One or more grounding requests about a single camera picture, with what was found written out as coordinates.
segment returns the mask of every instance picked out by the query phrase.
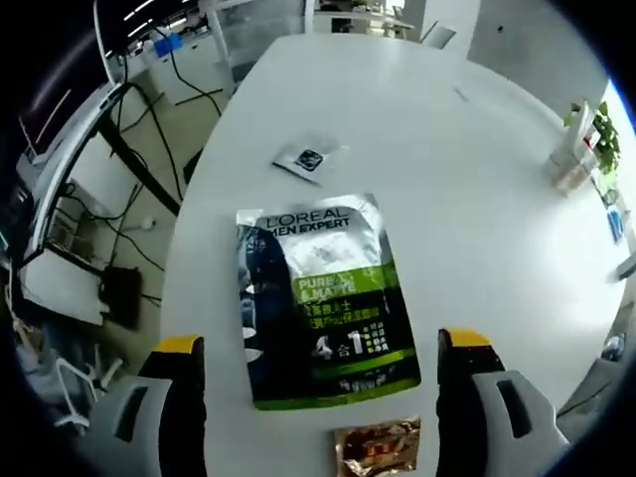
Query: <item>office desk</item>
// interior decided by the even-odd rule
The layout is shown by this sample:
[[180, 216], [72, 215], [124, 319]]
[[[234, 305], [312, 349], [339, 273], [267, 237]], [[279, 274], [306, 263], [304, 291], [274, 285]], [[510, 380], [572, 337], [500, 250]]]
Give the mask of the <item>office desk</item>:
[[[303, 132], [350, 148], [323, 187], [270, 161]], [[437, 330], [488, 336], [508, 369], [561, 406], [598, 356], [624, 283], [593, 187], [564, 198], [542, 168], [563, 134], [526, 91], [421, 45], [359, 35], [277, 40], [206, 145], [170, 246], [162, 336], [206, 340], [206, 460], [222, 475], [333, 475], [330, 432], [419, 414], [418, 467], [434, 475]], [[236, 211], [374, 193], [422, 383], [325, 409], [251, 403], [237, 285]]]
[[[73, 256], [63, 247], [51, 246], [48, 234], [58, 213], [56, 208], [67, 201], [61, 199], [63, 187], [73, 183], [74, 195], [82, 199], [92, 213], [109, 217], [124, 211], [137, 180], [158, 198], [161, 191], [167, 195], [134, 156], [131, 163], [131, 153], [121, 150], [125, 146], [119, 145], [114, 157], [110, 157], [113, 145], [109, 137], [115, 126], [110, 123], [111, 128], [106, 129], [103, 117], [118, 101], [120, 93], [119, 85], [113, 87], [107, 83], [98, 88], [67, 121], [49, 150], [37, 159], [41, 166], [30, 166], [23, 158], [18, 167], [23, 177], [29, 176], [27, 183], [35, 202], [32, 234], [26, 251], [30, 259], [21, 270], [23, 293], [27, 299], [50, 310], [96, 325], [101, 324], [100, 311], [103, 311], [97, 297], [99, 273], [112, 255], [115, 233], [104, 227], [106, 238], [98, 237], [95, 247], [101, 255], [101, 263]], [[98, 132], [93, 136], [96, 127]], [[179, 205], [172, 202], [174, 204], [167, 207], [171, 206], [176, 215]], [[82, 208], [75, 203], [73, 206], [74, 211], [66, 212], [73, 212], [78, 218]]]

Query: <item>blue object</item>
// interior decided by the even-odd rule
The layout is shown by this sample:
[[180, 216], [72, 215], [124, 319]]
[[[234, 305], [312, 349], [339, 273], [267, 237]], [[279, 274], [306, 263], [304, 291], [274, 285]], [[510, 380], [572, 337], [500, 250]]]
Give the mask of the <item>blue object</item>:
[[620, 214], [616, 210], [608, 212], [607, 219], [609, 220], [609, 226], [612, 229], [614, 242], [619, 243], [625, 232], [623, 230], [623, 220], [620, 218]]
[[153, 46], [155, 47], [157, 56], [159, 58], [162, 58], [168, 55], [171, 50], [179, 50], [181, 47], [183, 47], [183, 42], [181, 41], [181, 37], [178, 34], [171, 33], [170, 35], [168, 35], [168, 38], [157, 40]]

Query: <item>floor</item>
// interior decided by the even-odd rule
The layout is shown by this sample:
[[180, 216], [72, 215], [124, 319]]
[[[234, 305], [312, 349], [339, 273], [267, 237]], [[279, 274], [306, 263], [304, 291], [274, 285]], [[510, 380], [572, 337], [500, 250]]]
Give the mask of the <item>floor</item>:
[[[228, 97], [219, 92], [215, 93], [214, 99], [223, 111]], [[162, 96], [155, 104], [155, 111], [175, 160], [181, 190], [185, 193], [187, 186], [183, 178], [183, 168], [206, 144], [219, 116], [210, 100], [204, 96], [177, 106], [170, 104], [165, 96]], [[175, 199], [178, 199], [170, 160], [152, 115], [146, 113], [141, 121], [124, 131], [122, 136], [132, 149], [143, 156], [155, 178]], [[154, 228], [150, 231], [135, 230], [148, 217], [156, 220]], [[144, 189], [126, 214], [121, 231], [135, 240], [149, 258], [165, 267], [175, 220], [176, 218]], [[161, 298], [161, 270], [146, 261], [126, 239], [120, 238], [117, 241], [114, 253], [115, 266], [139, 268], [143, 278], [144, 294]], [[129, 372], [136, 372], [150, 350], [158, 343], [159, 319], [159, 306], [148, 299], [142, 299], [138, 329], [129, 330], [110, 321], [104, 322], [102, 331], [105, 336], [102, 338], [126, 362]]]

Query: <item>white wall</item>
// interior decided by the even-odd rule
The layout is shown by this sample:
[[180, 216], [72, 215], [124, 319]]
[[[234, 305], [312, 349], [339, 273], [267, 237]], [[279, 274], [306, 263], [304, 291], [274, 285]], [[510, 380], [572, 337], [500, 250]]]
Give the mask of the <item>white wall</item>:
[[582, 97], [599, 104], [608, 82], [585, 40], [547, 0], [482, 0], [468, 59], [514, 81], [561, 117]]

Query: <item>ceiling light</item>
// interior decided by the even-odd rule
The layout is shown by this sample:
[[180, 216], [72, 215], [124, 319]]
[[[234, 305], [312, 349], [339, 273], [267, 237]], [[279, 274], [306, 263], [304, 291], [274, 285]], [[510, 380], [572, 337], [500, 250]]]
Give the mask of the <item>ceiling light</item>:
[[168, 25], [168, 28], [173, 28], [173, 27], [176, 27], [178, 25], [181, 25], [182, 23], [186, 23], [187, 20], [188, 20], [187, 18], [182, 18], [181, 20], [177, 20], [176, 22], [171, 23], [170, 25]]
[[146, 0], [145, 2], [143, 2], [141, 5], [139, 5], [137, 8], [135, 8], [135, 13], [137, 13], [139, 10], [141, 10], [142, 8], [146, 7], [148, 4], [154, 2], [155, 0]]
[[137, 28], [135, 28], [132, 32], [130, 32], [128, 34], [128, 38], [132, 37], [135, 33], [137, 33], [139, 30], [141, 30], [143, 27], [145, 27], [146, 25], [148, 25], [148, 23], [150, 23], [152, 20], [148, 20], [147, 22], [142, 23], [141, 25], [139, 25]]

